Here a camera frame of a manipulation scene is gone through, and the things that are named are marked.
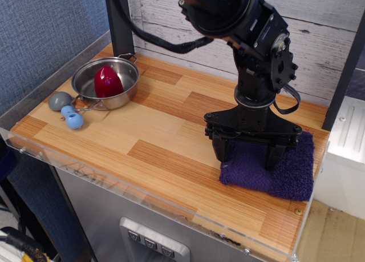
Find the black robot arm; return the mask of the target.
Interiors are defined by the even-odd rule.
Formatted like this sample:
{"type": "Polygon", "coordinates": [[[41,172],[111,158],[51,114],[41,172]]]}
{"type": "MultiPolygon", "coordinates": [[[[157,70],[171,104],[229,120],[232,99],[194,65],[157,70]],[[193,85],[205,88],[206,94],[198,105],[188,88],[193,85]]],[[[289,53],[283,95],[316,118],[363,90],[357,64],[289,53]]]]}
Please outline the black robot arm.
{"type": "Polygon", "coordinates": [[[205,114],[205,133],[216,158],[225,162],[233,140],[267,146],[266,169],[273,169],[286,151],[295,149],[302,128],[283,116],[275,99],[281,90],[300,100],[290,86],[297,65],[290,52],[287,23],[264,0],[180,0],[182,13],[206,37],[224,40],[238,70],[235,108],[205,114]]]}

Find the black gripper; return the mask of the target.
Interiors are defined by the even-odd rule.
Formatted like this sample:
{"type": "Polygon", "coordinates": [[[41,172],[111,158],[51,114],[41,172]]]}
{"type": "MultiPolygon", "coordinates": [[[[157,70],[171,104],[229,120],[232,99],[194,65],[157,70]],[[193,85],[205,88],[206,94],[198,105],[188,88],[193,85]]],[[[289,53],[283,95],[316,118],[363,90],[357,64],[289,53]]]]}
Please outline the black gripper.
{"type": "Polygon", "coordinates": [[[267,170],[272,170],[278,164],[285,150],[295,149],[302,127],[276,115],[271,106],[281,114],[291,113],[298,108],[295,105],[281,109],[276,102],[262,107],[239,104],[230,110],[205,114],[205,134],[212,141],[217,160],[226,161],[226,150],[231,140],[268,145],[267,170]]]}

